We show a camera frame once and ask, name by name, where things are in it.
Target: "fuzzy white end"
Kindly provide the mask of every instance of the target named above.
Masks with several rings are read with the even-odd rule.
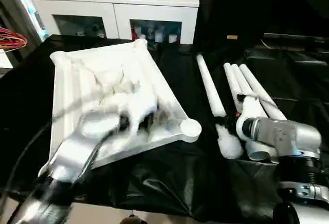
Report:
[[[218,145],[222,155],[227,159],[236,159],[242,156],[243,149],[237,137],[231,135],[228,130],[220,125],[216,125],[218,132]]]

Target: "silver metal arm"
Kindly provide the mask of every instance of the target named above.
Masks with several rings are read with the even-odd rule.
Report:
[[[254,141],[276,149],[278,156],[320,158],[321,134],[313,126],[264,117],[247,119],[242,129]]]
[[[118,114],[91,111],[51,159],[46,175],[8,223],[60,224],[70,212],[76,185],[89,172],[103,140],[119,129]]]
[[[246,119],[242,132],[276,149],[279,195],[274,223],[327,223],[329,188],[320,162],[321,135],[310,125],[264,117]]]

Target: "black plastic sheet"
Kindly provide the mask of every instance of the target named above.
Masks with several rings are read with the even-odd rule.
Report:
[[[0,79],[1,187],[27,142],[51,119],[54,65],[49,55],[123,42],[53,35]],[[220,155],[211,110],[189,47],[149,44],[149,51],[187,115],[202,125],[200,138],[192,144],[177,141],[95,169],[76,200],[202,221],[270,222],[274,206],[281,201],[276,193],[276,166],[251,162],[246,156],[226,160]],[[229,115],[234,115],[235,108],[223,63],[246,63],[287,118],[319,129],[328,168],[327,56],[223,45],[205,52],[204,58]],[[49,146],[50,129],[24,157],[12,187],[13,197],[20,199],[31,190],[48,159]]]

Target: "white tube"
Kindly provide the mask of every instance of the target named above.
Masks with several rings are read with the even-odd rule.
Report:
[[[250,88],[247,80],[243,76],[243,74],[240,71],[237,64],[233,64],[232,69],[233,69],[234,75],[236,77],[236,80],[239,83],[239,86],[241,88],[242,93],[244,95],[254,96],[255,93]],[[263,108],[262,108],[262,106],[261,106],[261,104],[258,100],[255,100],[255,104],[253,105],[253,107],[246,107],[245,108],[245,105],[243,105],[243,113],[245,113],[246,111],[248,112],[249,117],[258,117],[258,116],[267,117],[265,111],[263,110]]]
[[[237,82],[239,83],[240,89],[244,95],[252,95],[253,91],[250,88],[247,80],[243,76],[242,72],[240,71],[239,67],[237,64],[232,65],[232,70],[234,72],[234,75],[236,77]]]
[[[239,83],[237,82],[237,79],[234,75],[234,72],[233,72],[233,69],[232,69],[232,66],[230,65],[230,63],[227,62],[224,64],[224,70],[225,70],[228,85],[230,86],[232,97],[233,97],[233,100],[235,103],[236,111],[241,113],[242,112],[242,102],[239,102],[237,100],[237,95],[242,94],[242,91],[240,89]]]
[[[199,65],[199,69],[202,76],[202,81],[204,83],[208,101],[211,107],[212,114],[217,116],[225,116],[226,112],[223,107],[222,101],[217,93],[216,87],[214,85],[214,82],[211,79],[209,70],[207,68],[206,62],[202,55],[198,55],[197,57],[197,63]]]
[[[255,78],[255,76],[252,74],[252,72],[249,70],[249,68],[242,64],[240,66],[240,70],[246,80],[248,81],[249,85],[253,89],[253,91],[260,97],[260,102],[270,118],[278,119],[278,120],[286,120],[287,118],[284,116],[284,114],[276,107],[277,105],[272,100],[272,98],[269,96],[269,94],[266,92],[266,90],[263,88],[263,86],[258,82],[258,80]]]

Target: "colorful cables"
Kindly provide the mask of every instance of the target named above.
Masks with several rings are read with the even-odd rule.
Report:
[[[27,39],[22,35],[0,27],[0,49],[10,52],[19,48],[24,48]]]

